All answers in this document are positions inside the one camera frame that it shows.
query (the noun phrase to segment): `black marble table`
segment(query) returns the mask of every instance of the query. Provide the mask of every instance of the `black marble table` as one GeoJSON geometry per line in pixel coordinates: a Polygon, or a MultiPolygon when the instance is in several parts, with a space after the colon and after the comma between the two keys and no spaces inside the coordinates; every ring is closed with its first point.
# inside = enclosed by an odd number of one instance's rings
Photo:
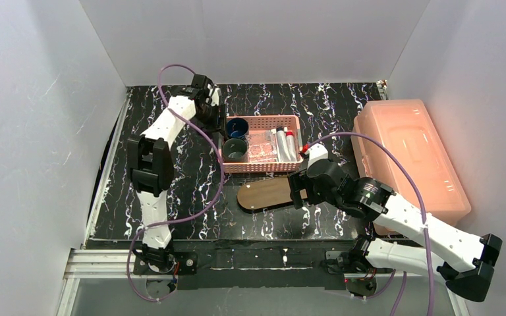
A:
{"type": "MultiPolygon", "coordinates": [[[[350,131],[353,119],[367,101],[380,99],[375,83],[357,84],[228,84],[220,85],[228,115],[296,115],[302,139],[312,142],[330,132],[350,131]]],[[[169,93],[173,87],[167,87],[169,93]]],[[[100,242],[128,240],[142,227],[140,204],[127,179],[126,141],[140,134],[164,109],[157,87],[129,89],[128,108],[121,136],[107,177],[103,200],[87,248],[100,242]]],[[[325,142],[331,158],[352,177],[358,176],[349,138],[325,142]]],[[[181,219],[199,212],[219,184],[219,166],[207,142],[185,127],[172,148],[175,179],[169,190],[169,218],[181,219]]],[[[236,193],[245,183],[278,174],[227,175],[223,196],[215,209],[189,223],[172,226],[174,240],[352,240],[366,223],[352,219],[326,203],[294,209],[293,206],[245,213],[236,193]]]]}

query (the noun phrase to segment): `white wall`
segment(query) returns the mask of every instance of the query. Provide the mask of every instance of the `white wall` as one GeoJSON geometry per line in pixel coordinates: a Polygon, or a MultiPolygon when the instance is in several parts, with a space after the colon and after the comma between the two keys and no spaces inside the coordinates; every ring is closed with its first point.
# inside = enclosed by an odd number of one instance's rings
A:
{"type": "MultiPolygon", "coordinates": [[[[80,0],[127,86],[182,63],[219,83],[375,82],[429,0],[80,0]]],[[[166,84],[183,84],[172,70],[166,84]]]]}
{"type": "Polygon", "coordinates": [[[486,301],[468,305],[506,315],[506,1],[432,0],[389,87],[424,100],[473,207],[460,227],[503,239],[486,301]]]}
{"type": "Polygon", "coordinates": [[[0,315],[52,315],[125,87],[77,0],[0,1],[0,315]]]}

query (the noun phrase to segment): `pink plastic container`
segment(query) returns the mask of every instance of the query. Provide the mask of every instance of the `pink plastic container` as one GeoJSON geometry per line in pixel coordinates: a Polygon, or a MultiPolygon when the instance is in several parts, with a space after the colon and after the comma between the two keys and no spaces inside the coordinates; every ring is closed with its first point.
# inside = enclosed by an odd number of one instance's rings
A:
{"type": "MultiPolygon", "coordinates": [[[[287,127],[293,132],[296,138],[297,152],[299,153],[302,144],[302,133],[300,130],[300,119],[295,115],[260,115],[255,117],[240,117],[249,124],[249,134],[264,133],[277,127],[287,127]]],[[[300,169],[302,157],[297,156],[297,161],[292,163],[223,163],[225,173],[242,172],[293,172],[300,169]]]]}
{"type": "MultiPolygon", "coordinates": [[[[354,119],[354,132],[381,142],[400,161],[422,193],[426,211],[452,226],[470,212],[459,178],[421,100],[370,101],[354,119]]],[[[377,146],[352,137],[360,176],[391,186],[415,206],[416,194],[401,170],[377,146]]],[[[392,231],[376,225],[376,232],[392,231]]]]}

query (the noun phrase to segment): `plastic basket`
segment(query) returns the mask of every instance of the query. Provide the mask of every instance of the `plastic basket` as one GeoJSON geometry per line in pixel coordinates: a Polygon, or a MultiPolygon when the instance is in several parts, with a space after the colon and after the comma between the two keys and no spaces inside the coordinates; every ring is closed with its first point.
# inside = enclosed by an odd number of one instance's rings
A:
{"type": "MultiPolygon", "coordinates": [[[[247,120],[249,124],[249,134],[262,133],[277,127],[287,127],[292,131],[296,138],[298,152],[303,146],[302,132],[300,130],[300,119],[295,115],[260,115],[256,117],[240,117],[247,120]]],[[[293,172],[300,169],[303,159],[300,155],[298,161],[291,163],[224,163],[225,173],[242,172],[293,172]]]]}

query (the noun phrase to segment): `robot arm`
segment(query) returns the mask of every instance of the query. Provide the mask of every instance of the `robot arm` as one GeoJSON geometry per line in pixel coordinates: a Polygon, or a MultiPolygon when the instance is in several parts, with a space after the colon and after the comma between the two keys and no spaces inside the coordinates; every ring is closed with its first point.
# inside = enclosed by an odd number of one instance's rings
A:
{"type": "MultiPolygon", "coordinates": [[[[309,149],[317,157],[308,168],[290,174],[292,200],[303,206],[300,191],[306,190],[311,204],[326,201],[346,214],[396,230],[424,245],[424,225],[419,208],[413,206],[389,186],[373,178],[351,179],[337,163],[326,158],[322,145],[309,149]]],[[[493,267],[501,249],[501,239],[493,234],[483,237],[457,230],[427,214],[432,245],[432,263],[449,289],[475,302],[482,302],[490,286],[493,267]]],[[[383,240],[359,236],[348,254],[349,261],[367,267],[389,267],[410,273],[426,274],[423,249],[395,245],[383,240]]]]}
{"type": "MultiPolygon", "coordinates": [[[[187,120],[197,118],[208,132],[221,132],[226,111],[219,99],[220,89],[206,76],[196,74],[190,86],[170,98],[167,108],[187,120]]],[[[167,190],[174,177],[170,149],[184,125],[171,111],[164,110],[140,136],[128,140],[128,175],[140,201],[145,226],[167,220],[167,190]]],[[[170,240],[167,225],[147,229],[142,240],[143,255],[148,249],[163,250],[170,240]]]]}

